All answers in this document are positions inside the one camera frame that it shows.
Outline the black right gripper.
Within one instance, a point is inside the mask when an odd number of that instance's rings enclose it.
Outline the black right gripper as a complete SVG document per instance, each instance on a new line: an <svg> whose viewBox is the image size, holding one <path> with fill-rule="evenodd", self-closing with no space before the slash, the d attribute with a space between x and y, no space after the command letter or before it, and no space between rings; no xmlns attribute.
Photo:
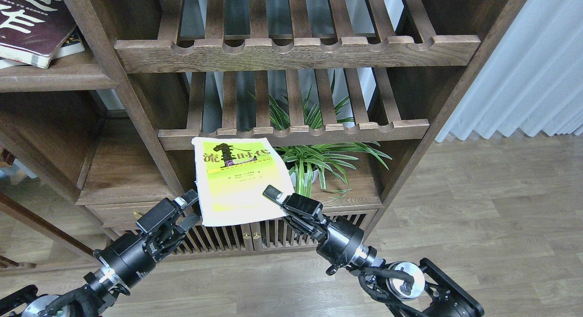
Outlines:
<svg viewBox="0 0 583 317"><path fill-rule="evenodd" d="M318 242L317 253L331 264L330 268L363 268L367 266L364 232L341 216L331 219L322 213L321 202L269 185L263 196L288 214L287 223L299 235L308 235Z"/></svg>

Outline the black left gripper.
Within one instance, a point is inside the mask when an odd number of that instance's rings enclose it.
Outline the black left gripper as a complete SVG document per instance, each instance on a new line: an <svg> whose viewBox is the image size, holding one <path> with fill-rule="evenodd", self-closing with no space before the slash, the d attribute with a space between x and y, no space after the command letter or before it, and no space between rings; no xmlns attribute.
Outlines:
<svg viewBox="0 0 583 317"><path fill-rule="evenodd" d="M199 215L187 215L176 224L184 210L198 200L193 189L174 200L162 199L137 220L139 234L124 234L105 249L94 251L94 257L102 263L95 274L97 289L129 290L147 276L199 222Z"/></svg>

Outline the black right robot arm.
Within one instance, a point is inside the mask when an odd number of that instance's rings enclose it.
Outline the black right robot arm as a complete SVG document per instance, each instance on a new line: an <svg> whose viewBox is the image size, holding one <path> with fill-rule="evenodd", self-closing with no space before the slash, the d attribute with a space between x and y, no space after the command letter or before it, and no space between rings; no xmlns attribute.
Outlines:
<svg viewBox="0 0 583 317"><path fill-rule="evenodd" d="M300 235L318 242L317 253L331 264L327 275L345 268L361 288L395 317L482 317L477 300L427 258L419 264L387 263L363 244L361 228L341 216L323 214L322 203L267 186L264 196L285 211L285 221Z"/></svg>

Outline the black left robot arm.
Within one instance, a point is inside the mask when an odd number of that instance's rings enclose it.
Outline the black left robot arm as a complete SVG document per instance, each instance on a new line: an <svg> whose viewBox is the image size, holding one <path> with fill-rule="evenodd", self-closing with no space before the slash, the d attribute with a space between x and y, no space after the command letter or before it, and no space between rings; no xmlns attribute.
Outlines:
<svg viewBox="0 0 583 317"><path fill-rule="evenodd" d="M183 212L198 202L190 190L174 200L162 199L137 221L137 234L123 234L93 255L100 269L85 275L85 284L60 296L37 294L35 285L2 298L1 313L10 317L99 317L182 244L199 220Z"/></svg>

